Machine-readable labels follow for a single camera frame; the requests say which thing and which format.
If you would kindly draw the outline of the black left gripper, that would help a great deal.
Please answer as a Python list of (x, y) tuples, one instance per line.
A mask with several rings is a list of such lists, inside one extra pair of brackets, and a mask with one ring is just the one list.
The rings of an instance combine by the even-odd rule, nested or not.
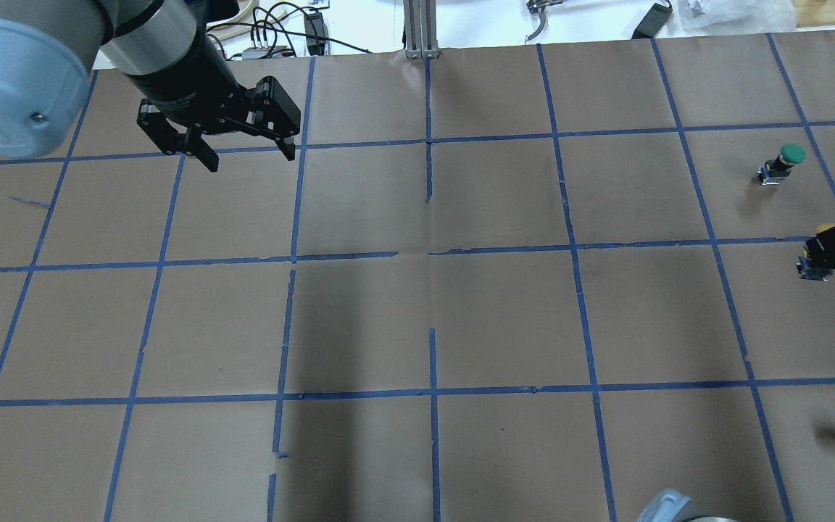
[(138, 74), (135, 85), (144, 95), (137, 125), (160, 152), (186, 153), (216, 173), (220, 159), (204, 137), (245, 133), (272, 140), (289, 162), (297, 157), (301, 110), (287, 89), (272, 75), (241, 85), (203, 34), (178, 62)]

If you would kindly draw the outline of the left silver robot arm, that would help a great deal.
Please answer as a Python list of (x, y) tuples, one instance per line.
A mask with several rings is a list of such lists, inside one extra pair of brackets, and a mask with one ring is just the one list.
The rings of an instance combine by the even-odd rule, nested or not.
[(98, 53), (141, 93), (136, 123), (166, 155), (216, 171), (206, 136), (245, 133), (289, 161), (302, 114), (272, 76), (245, 87), (188, 1), (0, 1), (0, 156), (43, 157), (82, 112)]

